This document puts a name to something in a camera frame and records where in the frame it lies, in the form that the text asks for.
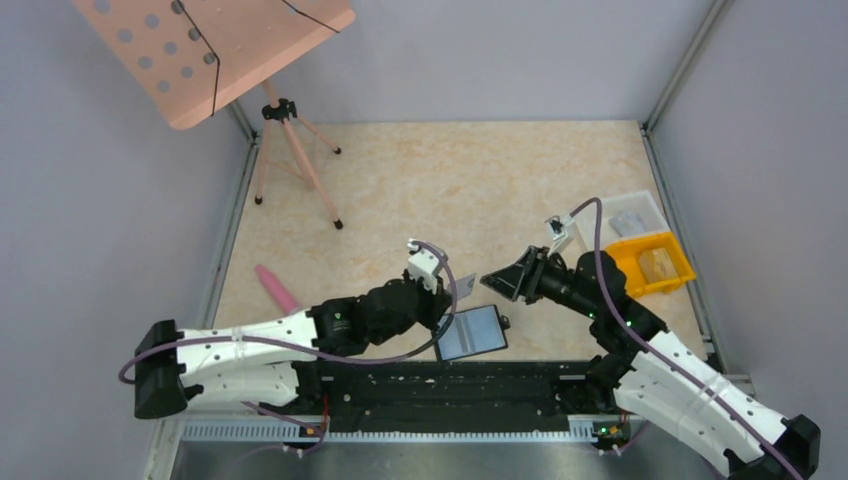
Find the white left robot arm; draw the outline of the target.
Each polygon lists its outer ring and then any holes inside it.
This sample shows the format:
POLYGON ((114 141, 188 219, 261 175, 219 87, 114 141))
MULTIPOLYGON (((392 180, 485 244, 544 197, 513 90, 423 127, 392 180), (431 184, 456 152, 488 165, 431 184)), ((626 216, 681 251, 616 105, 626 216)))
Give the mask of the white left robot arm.
POLYGON ((288 405, 308 413, 319 404, 316 375, 296 367, 314 361, 372 365, 363 358, 421 324, 437 333, 456 310, 459 285, 404 274, 355 297, 326 300, 276 320, 227 329, 180 330, 154 323, 120 370, 134 388, 137 419, 161 419, 208 406, 243 402, 288 405))

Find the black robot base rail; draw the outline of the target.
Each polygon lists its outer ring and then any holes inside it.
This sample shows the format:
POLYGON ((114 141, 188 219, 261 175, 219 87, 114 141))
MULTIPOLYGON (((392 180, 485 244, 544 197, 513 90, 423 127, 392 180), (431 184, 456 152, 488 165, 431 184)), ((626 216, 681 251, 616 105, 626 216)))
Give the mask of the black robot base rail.
POLYGON ((589 377, 588 361, 297 362, 286 414, 325 415, 338 433, 530 434, 595 419, 591 436, 623 442, 636 416, 589 377))

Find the black leather card holder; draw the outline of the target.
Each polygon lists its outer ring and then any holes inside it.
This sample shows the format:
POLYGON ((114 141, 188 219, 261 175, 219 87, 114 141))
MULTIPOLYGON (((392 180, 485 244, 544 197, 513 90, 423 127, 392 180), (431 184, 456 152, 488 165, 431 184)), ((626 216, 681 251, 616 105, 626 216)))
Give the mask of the black leather card holder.
POLYGON ((507 316, 493 304, 458 312, 451 326, 436 342, 440 362, 478 356, 508 347, 505 332, 511 327, 507 316))

